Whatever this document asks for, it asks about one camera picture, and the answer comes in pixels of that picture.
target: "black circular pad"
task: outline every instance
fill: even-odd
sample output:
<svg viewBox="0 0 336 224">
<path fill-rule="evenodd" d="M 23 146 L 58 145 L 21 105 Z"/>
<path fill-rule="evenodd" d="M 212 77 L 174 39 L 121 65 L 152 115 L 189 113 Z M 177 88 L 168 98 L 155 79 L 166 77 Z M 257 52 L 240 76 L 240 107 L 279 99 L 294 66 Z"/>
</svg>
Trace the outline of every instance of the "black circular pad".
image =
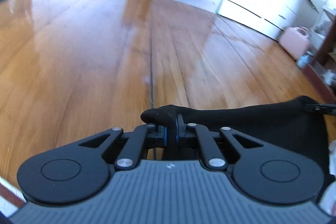
<svg viewBox="0 0 336 224">
<path fill-rule="evenodd" d="M 110 177 L 95 149 L 69 145 L 36 155 L 17 172 L 24 196 L 35 203 L 65 205 L 97 193 Z"/>
<path fill-rule="evenodd" d="M 261 166 L 261 173 L 275 182 L 290 182 L 300 175 L 300 169 L 290 161 L 270 160 Z"/>
<path fill-rule="evenodd" d="M 51 160 L 43 165 L 42 175 L 50 180 L 63 181 L 74 178 L 81 171 L 81 165 L 68 159 Z"/>
<path fill-rule="evenodd" d="M 314 199 L 324 181 L 316 162 L 273 145 L 246 149 L 232 177 L 250 197 L 281 205 Z"/>
</svg>

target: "silver bolt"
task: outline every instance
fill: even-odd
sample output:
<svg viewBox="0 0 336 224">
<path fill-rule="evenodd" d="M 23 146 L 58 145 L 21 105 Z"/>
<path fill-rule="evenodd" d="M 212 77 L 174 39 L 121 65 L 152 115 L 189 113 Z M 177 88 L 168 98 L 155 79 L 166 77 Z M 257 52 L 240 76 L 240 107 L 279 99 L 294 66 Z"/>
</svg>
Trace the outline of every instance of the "silver bolt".
<svg viewBox="0 0 336 224">
<path fill-rule="evenodd" d="M 225 165 L 225 160 L 214 158 L 209 160 L 209 165 L 212 167 L 222 167 Z"/>
<path fill-rule="evenodd" d="M 117 160 L 117 165 L 120 167 L 130 167 L 133 164 L 131 159 L 119 159 Z"/>
</svg>

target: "ribbed rubber surface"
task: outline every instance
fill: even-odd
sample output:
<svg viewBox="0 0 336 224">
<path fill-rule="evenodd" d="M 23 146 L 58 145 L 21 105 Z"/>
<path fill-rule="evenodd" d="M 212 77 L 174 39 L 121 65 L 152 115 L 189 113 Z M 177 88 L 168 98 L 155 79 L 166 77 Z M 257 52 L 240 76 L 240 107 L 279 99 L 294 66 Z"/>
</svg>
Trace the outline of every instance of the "ribbed rubber surface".
<svg viewBox="0 0 336 224">
<path fill-rule="evenodd" d="M 100 194 L 83 203 L 67 207 L 28 203 L 10 218 L 15 224 L 322 224 L 330 219 L 311 202 L 272 207 L 252 201 L 224 173 L 207 171 L 198 161 L 150 160 L 117 172 Z"/>
</svg>

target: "pink box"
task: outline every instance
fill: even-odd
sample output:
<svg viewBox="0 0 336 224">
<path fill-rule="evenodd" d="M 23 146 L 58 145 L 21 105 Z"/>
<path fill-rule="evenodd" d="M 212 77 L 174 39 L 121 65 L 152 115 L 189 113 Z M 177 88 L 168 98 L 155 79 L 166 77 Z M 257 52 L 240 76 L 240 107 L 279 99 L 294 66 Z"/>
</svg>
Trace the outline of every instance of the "pink box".
<svg viewBox="0 0 336 224">
<path fill-rule="evenodd" d="M 309 30 L 305 27 L 287 28 L 279 39 L 280 45 L 298 60 L 309 48 Z"/>
</svg>

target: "floorboard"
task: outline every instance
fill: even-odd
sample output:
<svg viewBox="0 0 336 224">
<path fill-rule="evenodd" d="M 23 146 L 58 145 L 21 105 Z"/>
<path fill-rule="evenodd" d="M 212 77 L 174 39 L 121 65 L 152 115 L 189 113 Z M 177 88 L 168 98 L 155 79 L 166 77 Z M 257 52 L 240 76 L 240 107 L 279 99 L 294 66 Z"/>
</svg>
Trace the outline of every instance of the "floorboard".
<svg viewBox="0 0 336 224">
<path fill-rule="evenodd" d="M 131 131 L 150 107 L 321 102 L 277 42 L 171 0 L 2 2 L 0 88 L 0 176 L 16 186 L 32 155 Z"/>
</svg>

